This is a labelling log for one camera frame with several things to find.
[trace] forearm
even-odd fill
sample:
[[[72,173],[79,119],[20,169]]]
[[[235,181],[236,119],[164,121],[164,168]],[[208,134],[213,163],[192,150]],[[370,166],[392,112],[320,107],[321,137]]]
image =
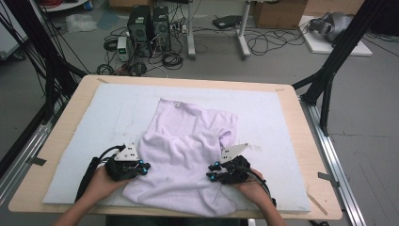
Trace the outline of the forearm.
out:
[[[285,226],[285,221],[282,219],[279,211],[270,201],[270,199],[265,199],[262,202],[256,204],[261,210],[264,219],[268,226]]]
[[[95,204],[93,200],[86,199],[83,196],[78,202],[76,202],[67,212],[65,212],[59,219],[53,224],[53,226],[74,226],[79,223],[82,217],[90,210]]]

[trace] wrinkled cloth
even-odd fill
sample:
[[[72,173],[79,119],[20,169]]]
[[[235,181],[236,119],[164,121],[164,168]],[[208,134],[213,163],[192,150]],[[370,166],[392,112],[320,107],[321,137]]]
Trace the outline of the wrinkled cloth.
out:
[[[129,200],[205,217],[233,213],[235,202],[206,176],[235,141],[237,116],[161,99],[137,151],[149,173],[123,190]]]

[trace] hand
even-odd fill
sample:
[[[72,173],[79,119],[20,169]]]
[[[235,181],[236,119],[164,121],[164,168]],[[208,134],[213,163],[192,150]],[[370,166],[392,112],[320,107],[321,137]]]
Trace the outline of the hand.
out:
[[[115,182],[109,178],[104,166],[98,167],[91,178],[88,188],[83,196],[56,222],[54,226],[75,226],[85,213],[98,201],[110,196],[112,192],[121,186],[125,186],[130,180]]]
[[[255,169],[251,170],[263,179],[263,176],[259,171]],[[244,183],[232,186],[237,188],[249,201],[256,205],[262,204],[262,202],[270,202],[270,197],[264,191],[262,185],[250,176]]]
[[[110,196],[112,192],[121,186],[126,186],[130,180],[115,182],[108,174],[104,166],[98,167],[93,178],[86,188],[83,196],[89,197],[92,201],[98,202]]]

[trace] device on table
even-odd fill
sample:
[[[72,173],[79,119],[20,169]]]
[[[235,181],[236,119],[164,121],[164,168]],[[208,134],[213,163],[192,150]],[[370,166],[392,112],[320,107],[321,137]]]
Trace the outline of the device on table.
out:
[[[253,172],[247,160],[239,155],[248,146],[245,143],[223,149],[220,161],[209,166],[208,169],[211,172],[206,173],[206,175],[211,182],[220,182],[222,185],[241,184],[251,176],[263,186],[264,191],[276,206],[276,200],[271,197],[266,181]],[[112,150],[116,150],[116,152],[111,157],[104,157]],[[106,173],[114,181],[129,180],[138,175],[147,175],[148,169],[151,167],[150,163],[144,163],[139,158],[134,143],[128,146],[120,145],[109,148],[100,157],[92,158],[78,188],[75,202],[85,193],[94,172],[101,163],[105,163]]]
[[[345,29],[352,22],[352,18],[342,12],[327,12],[323,17],[313,19],[309,23],[310,31],[317,31],[331,43],[337,42]]]

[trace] wooden table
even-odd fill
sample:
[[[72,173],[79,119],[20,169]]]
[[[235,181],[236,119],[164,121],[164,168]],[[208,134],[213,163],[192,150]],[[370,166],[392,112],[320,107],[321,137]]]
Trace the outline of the wooden table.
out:
[[[85,114],[90,102],[102,83],[133,84],[163,87],[239,89],[276,92],[279,96],[295,155],[300,167],[304,185],[311,203],[311,211],[303,214],[282,213],[284,218],[339,219],[341,207],[329,181],[318,178],[318,172],[326,173],[322,159],[313,140],[294,89],[289,85],[223,82],[206,80],[183,80],[166,78],[116,77],[88,75],[80,83],[51,135],[43,145],[38,157],[47,160],[44,166],[32,165],[20,187],[9,203],[9,210],[29,213],[63,213],[70,206],[44,204],[42,200],[53,180],[61,155],[70,143],[77,125]],[[181,216],[192,215],[150,207],[95,206],[92,214],[119,214],[142,216]],[[263,218],[259,211],[237,211],[232,218]]]

